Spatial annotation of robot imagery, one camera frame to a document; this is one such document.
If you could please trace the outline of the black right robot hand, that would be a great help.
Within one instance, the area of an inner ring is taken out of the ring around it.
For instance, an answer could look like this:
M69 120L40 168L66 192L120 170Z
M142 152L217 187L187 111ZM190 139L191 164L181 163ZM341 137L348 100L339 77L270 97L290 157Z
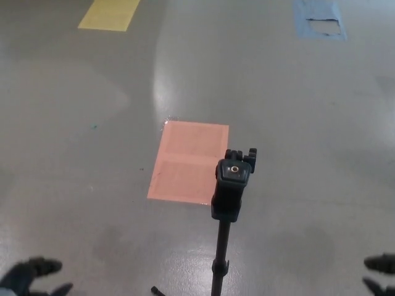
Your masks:
M364 259L365 267L370 271L394 276L394 254L369 256ZM394 286L382 287L378 282L369 277L363 277L362 282L372 295L394 296Z

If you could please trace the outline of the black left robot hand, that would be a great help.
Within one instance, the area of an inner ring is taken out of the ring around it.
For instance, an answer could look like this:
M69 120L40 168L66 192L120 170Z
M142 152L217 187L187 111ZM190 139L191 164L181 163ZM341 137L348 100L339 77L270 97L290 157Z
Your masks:
M1 295L68 295L73 289L71 282L56 287L52 292L31 290L31 285L36 279L58 273L62 266L61 261L53 258L31 257L19 261L1 278Z

